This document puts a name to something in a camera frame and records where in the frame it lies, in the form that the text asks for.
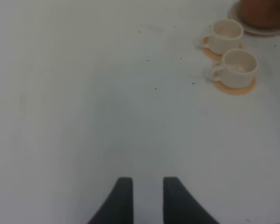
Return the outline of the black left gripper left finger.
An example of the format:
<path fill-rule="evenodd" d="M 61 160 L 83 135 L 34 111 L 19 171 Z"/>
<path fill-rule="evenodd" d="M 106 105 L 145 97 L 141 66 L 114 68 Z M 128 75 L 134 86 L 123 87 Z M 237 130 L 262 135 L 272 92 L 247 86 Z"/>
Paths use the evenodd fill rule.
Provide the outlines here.
<path fill-rule="evenodd" d="M 120 177 L 90 224 L 133 223 L 133 179 Z"/>

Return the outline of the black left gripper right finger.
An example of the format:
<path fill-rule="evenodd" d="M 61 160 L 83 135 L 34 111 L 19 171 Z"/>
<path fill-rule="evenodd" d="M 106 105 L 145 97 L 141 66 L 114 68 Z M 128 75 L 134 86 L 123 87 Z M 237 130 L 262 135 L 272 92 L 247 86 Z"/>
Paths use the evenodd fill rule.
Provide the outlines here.
<path fill-rule="evenodd" d="M 163 178 L 165 224 L 217 224 L 177 177 Z"/>

